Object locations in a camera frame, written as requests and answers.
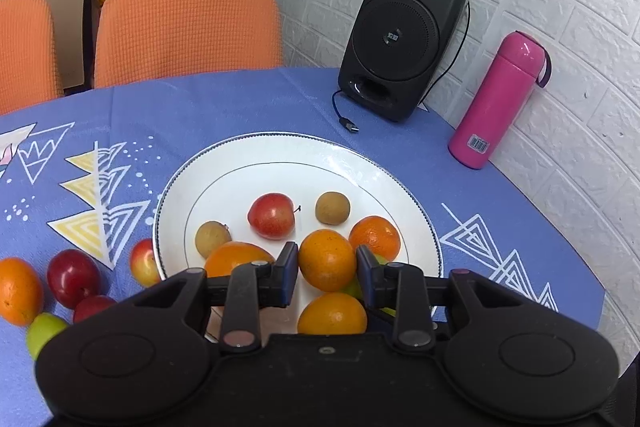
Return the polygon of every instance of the bag handle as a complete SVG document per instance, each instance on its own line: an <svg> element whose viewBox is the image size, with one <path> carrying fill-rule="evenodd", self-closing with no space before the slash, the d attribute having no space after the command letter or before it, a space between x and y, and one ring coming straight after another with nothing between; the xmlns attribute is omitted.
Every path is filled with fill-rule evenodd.
<svg viewBox="0 0 640 427"><path fill-rule="evenodd" d="M545 47L542 44L540 44L531 35L527 35L525 32L521 32L519 30L516 30L516 33L519 33L520 35L524 35L527 39L534 41L537 45L539 45L542 48L542 51L545 52L545 63L546 63L545 74L543 75L542 78L538 78L536 80L536 83L540 87L545 87L546 84L548 84L549 79L551 78L551 57L549 55L549 52L545 49Z"/></svg>

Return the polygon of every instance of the barcode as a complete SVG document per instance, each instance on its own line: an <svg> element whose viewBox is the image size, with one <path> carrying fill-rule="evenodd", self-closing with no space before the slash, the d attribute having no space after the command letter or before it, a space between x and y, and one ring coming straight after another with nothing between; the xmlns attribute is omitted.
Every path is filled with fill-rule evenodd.
<svg viewBox="0 0 640 427"><path fill-rule="evenodd" d="M476 136L475 134L471 135L467 145L471 147L476 152L484 154L487 149L489 149L489 142L485 142L481 137Z"/></svg>

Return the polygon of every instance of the orange chair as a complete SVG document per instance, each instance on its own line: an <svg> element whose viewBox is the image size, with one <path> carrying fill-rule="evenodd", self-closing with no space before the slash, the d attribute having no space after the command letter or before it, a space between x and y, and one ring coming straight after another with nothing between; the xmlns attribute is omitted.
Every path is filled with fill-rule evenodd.
<svg viewBox="0 0 640 427"><path fill-rule="evenodd" d="M0 0L0 114L61 96L47 0Z"/></svg>
<svg viewBox="0 0 640 427"><path fill-rule="evenodd" d="M94 86L281 65L275 0L107 0Z"/></svg>

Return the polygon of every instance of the tangerine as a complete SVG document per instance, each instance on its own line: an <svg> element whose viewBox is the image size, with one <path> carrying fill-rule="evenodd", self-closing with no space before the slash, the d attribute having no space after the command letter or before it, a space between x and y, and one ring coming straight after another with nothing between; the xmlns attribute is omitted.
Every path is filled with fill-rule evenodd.
<svg viewBox="0 0 640 427"><path fill-rule="evenodd" d="M304 335L356 335L367 330L367 313L345 293L327 293L307 305L298 319Z"/></svg>
<svg viewBox="0 0 640 427"><path fill-rule="evenodd" d="M231 271L236 266L253 261L274 263L275 259L264 248L251 243L229 241L211 253L204 264L204 269L207 271L207 277L222 277L231 275Z"/></svg>
<svg viewBox="0 0 640 427"><path fill-rule="evenodd" d="M349 243L354 250L360 245L366 245L371 253L381 255L390 263L400 253L398 230L380 216L369 216L359 220L351 229Z"/></svg>
<svg viewBox="0 0 640 427"><path fill-rule="evenodd" d="M0 261L0 316L15 326L28 326L42 311L44 290L36 270L17 257Z"/></svg>
<svg viewBox="0 0 640 427"><path fill-rule="evenodd" d="M356 273L356 256L349 241L329 229L305 237L298 264L306 281L323 292L340 291Z"/></svg>

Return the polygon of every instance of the green apple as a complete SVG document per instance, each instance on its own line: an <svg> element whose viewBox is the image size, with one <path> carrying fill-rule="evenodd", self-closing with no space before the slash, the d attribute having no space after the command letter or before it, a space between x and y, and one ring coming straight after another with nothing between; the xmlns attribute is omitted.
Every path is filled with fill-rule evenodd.
<svg viewBox="0 0 640 427"><path fill-rule="evenodd" d="M380 264L388 263L388 261L381 255L374 254L374 256ZM356 299L359 299L361 301L363 300L362 288L360 288L360 283L358 282L357 276L351 279L351 282L340 291L342 293L346 293L347 295L351 295L351 297L355 297Z"/></svg>
<svg viewBox="0 0 640 427"><path fill-rule="evenodd" d="M27 329L27 349L31 358L37 359L43 346L66 327L68 324L60 317L50 313L38 315Z"/></svg>
<svg viewBox="0 0 640 427"><path fill-rule="evenodd" d="M346 293L347 295L351 295L351 297L355 297L362 301L362 288L360 288L360 283L358 282L358 278L354 277L351 279L351 282L340 290L342 293Z"/></svg>

